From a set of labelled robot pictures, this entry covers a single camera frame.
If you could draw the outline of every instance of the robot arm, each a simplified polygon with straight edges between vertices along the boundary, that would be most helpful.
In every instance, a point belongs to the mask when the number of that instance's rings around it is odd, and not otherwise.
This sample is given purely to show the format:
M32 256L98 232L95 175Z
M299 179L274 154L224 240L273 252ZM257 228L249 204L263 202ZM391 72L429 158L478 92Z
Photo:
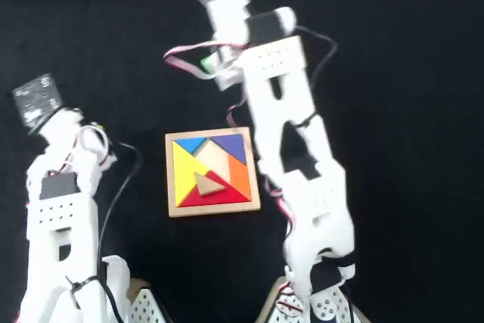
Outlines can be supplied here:
M237 62L230 73L217 73L216 82L221 91L235 83L244 85L255 124L259 171L281 189L279 203L290 222L284 241L286 276L307 306L311 296L341 285L355 274L351 259L354 237L344 169L331 154L323 119L315 109L301 41L290 36L296 28L296 15L290 8L279 8L251 17L249 0L200 1L207 9L215 40L250 46L238 53L224 46L210 59L214 64ZM275 79L280 97L272 91L271 80ZM309 152L298 160L281 159L286 123L296 129ZM285 169L285 164L293 167Z
M62 106L53 79L41 76L14 90L24 124L48 142L27 171L29 193L27 289L19 322L117 322L100 284L73 293L70 281L98 275L98 208L93 200L103 171L116 161L109 139L80 110ZM120 315L127 315L129 269L103 258Z

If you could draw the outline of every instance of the red wire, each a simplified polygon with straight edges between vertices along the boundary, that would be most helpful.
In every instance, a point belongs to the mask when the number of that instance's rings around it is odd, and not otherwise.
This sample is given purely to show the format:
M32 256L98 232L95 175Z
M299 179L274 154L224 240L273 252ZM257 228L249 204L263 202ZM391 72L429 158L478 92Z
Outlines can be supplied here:
M280 302L280 301L277 301L275 302L276 304L281 304L282 306L286 306L287 308L289 309L294 309L296 310L297 312L303 312L303 310L301 308L299 308L298 306L293 306L292 304L289 304L289 303L286 303L286 302Z
M271 189L269 185L269 178L265 177L264 187L267 193L269 193L272 197L282 197L282 190L280 188Z
M283 291L285 288L287 288L287 287L289 286L289 284L290 284L290 282L289 282L289 281L287 281L287 282L286 282L284 285L281 285L281 286L279 287L279 293L280 293L281 291Z

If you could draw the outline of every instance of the cable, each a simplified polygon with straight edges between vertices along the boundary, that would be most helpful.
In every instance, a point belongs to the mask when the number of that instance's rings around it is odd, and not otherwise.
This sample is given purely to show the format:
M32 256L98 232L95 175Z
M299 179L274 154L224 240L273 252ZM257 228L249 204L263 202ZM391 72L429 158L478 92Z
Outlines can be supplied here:
M106 132L98 125L92 124L92 125L84 125L78 132L77 134L77 141L79 141L79 144L82 146L82 134L86 130L94 130L94 132L98 133L101 138L103 139L103 155L101 160L99 161L99 165L101 166L107 159L107 156L109 155L109 138L106 135Z
M136 175L139 172L139 169L141 168L141 163L142 163L142 160L143 160L143 158L142 158L141 153L139 152L139 150L136 149L135 147L133 147L132 145L123 143L121 141L118 141L117 143L119 145L121 145L122 147L131 149L132 151L134 151L135 154L136 154L136 161L135 161L135 164L134 164L133 168L131 169L131 172L128 174L128 176L126 176L126 179L121 184L121 187L119 187L118 192L116 193L116 195L114 196L113 200L111 201L111 205L107 209L106 217L104 218L104 222L103 222L103 227L101 229L101 233L99 234L98 264L97 264L97 266L98 266L98 274L99 274L99 271L101 270L101 267L102 267L102 255L101 254L102 254L103 238L104 238L104 233L106 232L107 223L109 221L109 218L111 216L111 213L114 210L114 207L116 206L117 201L119 200L119 197L124 192L124 190L126 189L126 186L131 181L131 179L133 178L133 176Z
M237 124L234 121L234 117L232 116L232 113L235 111L235 109L239 108L243 104L247 102L247 94L245 93L245 88L242 86L242 98L239 101L238 104L233 104L227 109L227 115L225 116L225 119L227 120L227 124L231 128L237 128Z
M80 283L73 283L67 276L66 276L67 281L70 283L72 286L72 289L70 290L71 294L73 295L74 301L76 302L76 305L79 307L79 304L77 303L75 293L77 293L79 290L83 289L87 284L89 284L92 281L97 281L100 286L103 288L107 299L109 300L109 303L111 305L111 309L113 310L114 317L118 321L118 323L124 323L123 319L121 318L121 315L119 313L118 307L116 305L116 300L114 299L113 292L111 289L107 286L106 282L103 281L103 279L100 279L97 275L90 276L89 278L85 279L84 281Z
M329 62L329 60L334 56L336 51L338 50L338 43L332 39L330 36L326 36L325 34L318 33L314 30L309 29L306 26L296 26L297 30L301 30L303 32L308 33L311 36L314 36L318 39L323 39L326 42L329 42L331 45L331 49L328 53L326 53L325 56L318 62L316 65L315 70L312 72L311 77L309 78L309 85L311 86L311 89L313 89L316 85L316 82L318 81L319 73L323 70L324 66Z
M177 47L174 47L170 50L168 50L164 55L163 55L163 60L171 64L174 67L179 68L180 70L184 70L186 72L191 73L198 79L214 79L217 77L217 75L225 70L228 70L229 68L234 66L234 62L231 62L229 64L222 65L219 70L217 70L214 73L206 73L203 72L200 68L197 66L187 62L183 61L181 58L175 57L174 54L186 52L186 51L191 51L192 49L196 48L211 48L213 46L217 47L222 47L224 45L227 45L229 47L233 48L246 48L245 45L236 45L234 43L230 42L219 42L219 41L206 41L206 42L201 42L197 43L196 45L179 45Z

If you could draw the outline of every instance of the black cable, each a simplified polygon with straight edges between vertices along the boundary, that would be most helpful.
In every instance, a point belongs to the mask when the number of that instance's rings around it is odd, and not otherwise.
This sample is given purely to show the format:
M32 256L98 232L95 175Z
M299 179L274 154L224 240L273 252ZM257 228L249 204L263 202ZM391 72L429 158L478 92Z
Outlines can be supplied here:
M312 75L309 77L309 85L311 86L311 89L313 89L316 85L316 82L318 81L319 74L323 70L324 66L329 62L329 60L334 56L336 51L338 50L338 43L332 39L330 36L326 36L325 34L318 33L314 30L311 30L305 26L296 26L297 30L302 30L303 32L306 32L310 34L311 36L314 36L319 39L323 39L326 42L329 42L331 45L331 49L328 53L326 53L325 56L318 62L316 65L315 70L312 72Z
M67 276L66 276L66 279L72 285L72 289L70 290L70 292L73 295L74 301L76 302L76 305L78 307L79 307L79 304L77 303L77 300L74 294L77 293L79 290L83 289L90 282L97 281L100 284L100 286L103 288L104 292L106 293L107 299L109 300L109 303L111 305L111 309L113 310L114 317L116 318L118 323L124 323L119 313L118 307L116 305L116 300L114 299L113 292L107 286L106 282L103 279L100 279L97 275L90 276L89 278L85 279L80 283L73 283Z
M139 152L138 149L136 149L135 147L133 147L130 144L122 143L121 141L118 141L117 144L121 145L122 147L131 149L132 151L134 151L135 154L136 154L136 161L135 161L135 164L134 164L133 168L131 169L131 172L128 174L128 176L124 180L124 182L121 185L121 187L119 187L118 192L116 193L116 195L114 196L113 200L111 201L111 205L107 209L106 217L104 218L104 222L103 222L103 227L101 229L101 233L99 234L98 264L97 264L97 267L98 267L98 275L100 274L101 267L102 267L102 255L101 255L102 254L102 245L103 245L104 233L106 232L107 223L109 221L109 218L111 216L111 213L114 210L114 207L116 206L117 201L119 200L119 197L121 196L121 194L123 193L123 191L126 189L126 186L131 181L131 179L133 178L133 176L138 173L139 169L141 168L141 163L142 163L141 153Z

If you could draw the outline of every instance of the orange triangle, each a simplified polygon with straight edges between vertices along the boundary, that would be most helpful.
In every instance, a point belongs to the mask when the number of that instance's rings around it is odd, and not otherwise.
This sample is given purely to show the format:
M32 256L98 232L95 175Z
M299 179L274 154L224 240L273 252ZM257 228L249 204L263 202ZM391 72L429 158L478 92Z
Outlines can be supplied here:
M195 172L195 179L197 180L197 188L200 196L206 196L207 194L211 194L225 189L223 185L220 185L212 179L209 179L197 172Z
M209 171L205 176L208 179L212 179L220 185L223 185L225 189L201 196L198 192L198 188L194 187L188 196L183 200L183 202L178 205L178 207L210 206L214 204L249 202L247 197L240 194L235 188L229 185L214 172Z
M232 187L237 189L249 200L252 200L252 195L250 194L249 170L247 169L247 166L229 154L228 168L230 169L230 184Z

